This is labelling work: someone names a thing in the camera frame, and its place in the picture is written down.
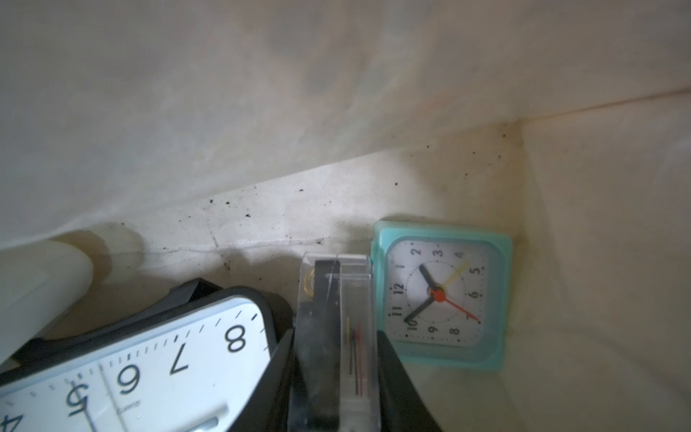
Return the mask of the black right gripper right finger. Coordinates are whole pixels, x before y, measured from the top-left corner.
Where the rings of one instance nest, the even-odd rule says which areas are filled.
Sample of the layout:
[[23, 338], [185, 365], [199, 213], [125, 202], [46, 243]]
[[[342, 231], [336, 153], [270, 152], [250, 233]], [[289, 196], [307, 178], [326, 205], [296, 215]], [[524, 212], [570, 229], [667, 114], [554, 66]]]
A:
[[377, 331], [381, 431], [441, 432], [387, 335]]

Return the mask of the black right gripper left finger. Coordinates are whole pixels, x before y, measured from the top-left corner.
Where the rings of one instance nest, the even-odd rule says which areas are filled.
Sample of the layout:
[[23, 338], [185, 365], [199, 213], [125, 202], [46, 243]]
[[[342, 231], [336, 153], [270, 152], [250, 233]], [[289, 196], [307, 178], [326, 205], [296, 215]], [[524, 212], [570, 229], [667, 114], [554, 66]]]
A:
[[280, 432], [288, 430], [288, 411], [293, 382], [294, 329], [288, 329], [250, 396], [228, 432]]

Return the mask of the clear acrylic alarm clock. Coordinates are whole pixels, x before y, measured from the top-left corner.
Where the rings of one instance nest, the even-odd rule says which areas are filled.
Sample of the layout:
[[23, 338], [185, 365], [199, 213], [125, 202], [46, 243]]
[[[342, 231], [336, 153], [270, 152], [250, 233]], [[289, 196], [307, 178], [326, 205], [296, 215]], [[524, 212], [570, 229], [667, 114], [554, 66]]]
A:
[[304, 254], [294, 330], [289, 430], [380, 430], [370, 258]]

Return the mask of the beige canvas tote bag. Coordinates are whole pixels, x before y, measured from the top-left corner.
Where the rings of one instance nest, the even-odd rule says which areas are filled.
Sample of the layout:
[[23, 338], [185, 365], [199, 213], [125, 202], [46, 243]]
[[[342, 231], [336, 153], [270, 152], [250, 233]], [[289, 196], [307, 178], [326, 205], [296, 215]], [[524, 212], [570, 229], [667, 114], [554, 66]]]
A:
[[1, 246], [95, 264], [54, 338], [381, 220], [514, 243], [502, 369], [407, 365], [443, 429], [689, 430], [689, 2], [2, 3]]

